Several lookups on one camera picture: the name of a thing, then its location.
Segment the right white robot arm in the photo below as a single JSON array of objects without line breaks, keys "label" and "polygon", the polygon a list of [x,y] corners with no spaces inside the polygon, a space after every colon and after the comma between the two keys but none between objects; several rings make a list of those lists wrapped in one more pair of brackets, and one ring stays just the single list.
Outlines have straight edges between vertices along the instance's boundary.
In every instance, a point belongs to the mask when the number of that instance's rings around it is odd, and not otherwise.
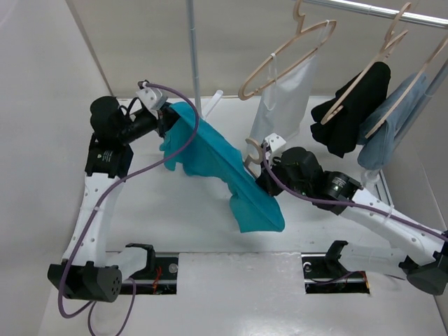
[{"label": "right white robot arm", "polygon": [[257,183],[271,196],[285,191],[315,207],[353,221],[387,240],[388,248],[335,240],[322,257],[327,273],[347,277],[357,271],[405,279],[438,296],[447,285],[447,233],[430,229],[375,197],[356,179],[324,170],[302,147],[275,155],[264,143],[257,148],[261,168]]}]

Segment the teal t shirt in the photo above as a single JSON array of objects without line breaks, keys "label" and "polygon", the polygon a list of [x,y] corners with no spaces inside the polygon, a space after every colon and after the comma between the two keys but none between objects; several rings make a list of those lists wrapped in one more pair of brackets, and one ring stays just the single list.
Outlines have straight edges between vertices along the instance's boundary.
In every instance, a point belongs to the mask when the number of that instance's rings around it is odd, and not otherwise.
[{"label": "teal t shirt", "polygon": [[241,152],[203,119],[194,139],[180,151],[193,133],[195,112],[183,101],[169,108],[178,120],[165,132],[160,145],[165,158],[173,157],[165,160],[165,168],[174,171],[179,163],[187,176],[214,177],[226,183],[231,193],[229,207],[240,232],[283,231],[285,220],[278,202],[245,170]]}]

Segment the beige wooden hanger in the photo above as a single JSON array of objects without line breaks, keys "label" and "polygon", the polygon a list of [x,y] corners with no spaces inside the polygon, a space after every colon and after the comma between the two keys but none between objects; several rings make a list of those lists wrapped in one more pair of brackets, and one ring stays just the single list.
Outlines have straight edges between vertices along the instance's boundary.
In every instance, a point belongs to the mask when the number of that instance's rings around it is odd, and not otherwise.
[{"label": "beige wooden hanger", "polygon": [[253,166],[259,166],[263,161],[263,150],[262,146],[258,141],[249,137],[245,139],[247,144],[247,156],[244,159],[244,167],[253,178],[258,178],[258,170],[253,168]]}]

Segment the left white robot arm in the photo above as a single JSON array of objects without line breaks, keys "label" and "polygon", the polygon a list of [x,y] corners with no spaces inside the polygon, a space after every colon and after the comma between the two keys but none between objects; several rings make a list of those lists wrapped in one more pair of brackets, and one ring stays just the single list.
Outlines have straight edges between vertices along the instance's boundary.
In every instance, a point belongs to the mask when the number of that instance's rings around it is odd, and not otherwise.
[{"label": "left white robot arm", "polygon": [[156,268],[151,245],[131,243],[107,256],[106,241],[113,211],[133,158],[130,144],[155,131],[163,136],[178,120],[166,97],[141,104],[134,111],[105,96],[90,105],[93,129],[85,165],[85,188],[76,226],[58,264],[51,264],[47,278],[63,296],[72,300],[114,302],[122,282],[137,273],[151,276]]}]

